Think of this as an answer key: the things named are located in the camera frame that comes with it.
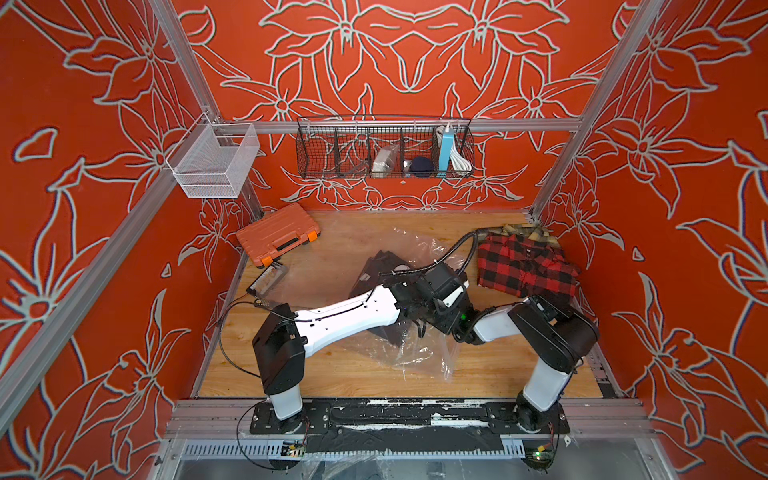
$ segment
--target wire basket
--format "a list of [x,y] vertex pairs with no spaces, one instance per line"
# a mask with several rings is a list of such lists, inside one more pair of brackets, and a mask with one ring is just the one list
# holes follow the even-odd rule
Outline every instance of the wire basket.
[[237,198],[259,153],[253,125],[240,145],[221,145],[210,125],[195,140],[174,177],[189,198]]
[[[468,118],[377,115],[373,120],[349,115],[301,117],[296,122],[296,162],[303,178],[458,178],[475,170],[475,139]],[[455,132],[456,151],[468,164],[460,170],[453,162],[439,170],[439,128],[448,125]],[[395,164],[390,171],[375,172],[374,159],[386,147],[396,149]],[[411,171],[409,163],[416,157],[428,159],[432,169]]]

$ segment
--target floral pattern wall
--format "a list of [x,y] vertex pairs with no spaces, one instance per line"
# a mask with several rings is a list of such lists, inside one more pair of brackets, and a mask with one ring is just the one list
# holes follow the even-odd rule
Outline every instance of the floral pattern wall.
[[684,478],[768,477],[768,5],[662,8],[549,204]]
[[[0,374],[200,115],[146,0],[0,6]],[[180,189],[8,434],[0,478],[146,475],[240,259],[240,200]]]
[[[227,120],[420,114],[576,118],[639,0],[174,0]],[[262,138],[262,205],[309,209],[529,207],[565,132],[475,135],[465,179],[303,179],[295,137]]]

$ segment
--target white mesh basket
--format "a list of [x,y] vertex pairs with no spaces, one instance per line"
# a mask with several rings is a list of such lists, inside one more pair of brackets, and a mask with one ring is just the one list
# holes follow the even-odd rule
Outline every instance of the white mesh basket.
[[253,125],[232,147],[221,146],[208,125],[174,168],[174,177],[189,198],[237,198],[259,146]]

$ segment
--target wooden floor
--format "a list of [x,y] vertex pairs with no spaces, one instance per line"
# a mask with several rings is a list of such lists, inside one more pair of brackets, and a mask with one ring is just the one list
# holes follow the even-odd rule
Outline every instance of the wooden floor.
[[[397,244],[392,229],[434,237],[449,247],[464,233],[478,227],[504,223],[525,223],[521,214],[428,214],[313,212],[322,236],[307,246],[285,254],[281,263],[290,268],[289,277],[275,287],[276,300],[291,306],[318,307],[345,300],[365,265],[380,248]],[[466,254],[469,244],[460,250]],[[400,248],[415,249],[412,241],[399,241]],[[400,253],[404,257],[408,252]],[[245,293],[262,270],[252,263],[245,269],[237,295]],[[476,309],[517,301],[516,297],[477,285],[477,261],[467,269],[470,299]],[[222,341],[230,358],[245,369],[257,372],[251,339],[267,312],[250,305],[236,306],[227,318]],[[358,335],[369,335],[368,332]],[[347,341],[355,342],[357,336]],[[414,369],[385,366],[340,343],[321,350],[306,360],[301,392],[304,396],[411,396],[411,397],[515,397],[528,381],[537,356],[521,336],[458,348],[453,376],[446,382]],[[233,368],[216,349],[200,388],[200,396],[263,396],[261,382]],[[601,397],[591,370],[582,366],[565,390],[566,396]]]

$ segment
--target plastic bag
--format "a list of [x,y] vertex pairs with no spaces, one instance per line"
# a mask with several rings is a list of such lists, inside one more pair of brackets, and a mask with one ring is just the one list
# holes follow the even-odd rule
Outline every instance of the plastic bag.
[[[345,264],[353,266],[352,268],[344,272],[329,272],[329,281],[318,283],[316,276],[309,276],[306,271],[291,267],[266,299],[288,303],[295,310],[331,305],[369,291],[368,287],[362,292],[354,293],[361,281],[368,280],[364,271],[366,264],[381,254],[394,254],[404,260],[408,267],[414,267],[425,266],[437,260],[449,248],[432,237],[397,228],[377,236],[376,241],[371,241],[361,233],[359,244],[360,249],[345,253]],[[462,255],[454,254],[445,262],[455,269],[461,266],[464,260]],[[337,344],[386,366],[426,373],[450,381],[460,347],[451,336],[427,325],[424,337],[419,338],[416,325],[410,320],[400,320],[393,326],[383,328],[386,333],[379,329],[375,329],[373,333],[366,330],[342,339]]]

